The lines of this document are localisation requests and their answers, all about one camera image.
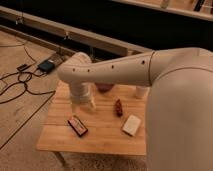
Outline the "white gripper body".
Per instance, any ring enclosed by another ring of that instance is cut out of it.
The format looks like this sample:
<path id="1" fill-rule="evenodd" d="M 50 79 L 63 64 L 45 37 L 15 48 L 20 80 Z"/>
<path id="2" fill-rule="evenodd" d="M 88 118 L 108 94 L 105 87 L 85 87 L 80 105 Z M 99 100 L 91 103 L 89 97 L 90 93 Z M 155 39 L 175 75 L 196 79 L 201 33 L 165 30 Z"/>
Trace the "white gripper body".
<path id="1" fill-rule="evenodd" d="M 87 103 L 92 99 L 89 83 L 72 83 L 69 85 L 70 98 L 74 103 Z"/>

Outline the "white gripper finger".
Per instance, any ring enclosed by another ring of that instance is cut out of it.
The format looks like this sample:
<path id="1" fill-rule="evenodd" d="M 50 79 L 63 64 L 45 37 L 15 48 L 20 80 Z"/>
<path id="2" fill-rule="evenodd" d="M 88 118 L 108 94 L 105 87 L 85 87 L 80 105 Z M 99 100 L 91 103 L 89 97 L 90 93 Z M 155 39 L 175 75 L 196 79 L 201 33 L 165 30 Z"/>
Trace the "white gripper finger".
<path id="1" fill-rule="evenodd" d="M 72 111 L 72 113 L 76 113 L 76 110 L 77 110 L 77 104 L 71 103 L 71 111 Z"/>
<path id="2" fill-rule="evenodd" d="M 90 100 L 88 102 L 88 106 L 90 107 L 91 110 L 95 111 L 96 110 L 96 104 L 93 100 Z"/>

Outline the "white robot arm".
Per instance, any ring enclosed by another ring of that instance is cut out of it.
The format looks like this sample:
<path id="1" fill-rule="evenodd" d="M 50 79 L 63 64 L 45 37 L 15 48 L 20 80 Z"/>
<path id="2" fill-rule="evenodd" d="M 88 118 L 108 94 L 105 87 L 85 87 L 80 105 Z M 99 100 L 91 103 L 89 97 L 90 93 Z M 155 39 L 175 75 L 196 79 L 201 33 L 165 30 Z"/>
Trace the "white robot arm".
<path id="1" fill-rule="evenodd" d="M 93 63 L 82 52 L 58 69 L 76 102 L 90 99 L 88 85 L 148 86 L 148 171 L 213 171 L 213 52 L 178 48 Z"/>

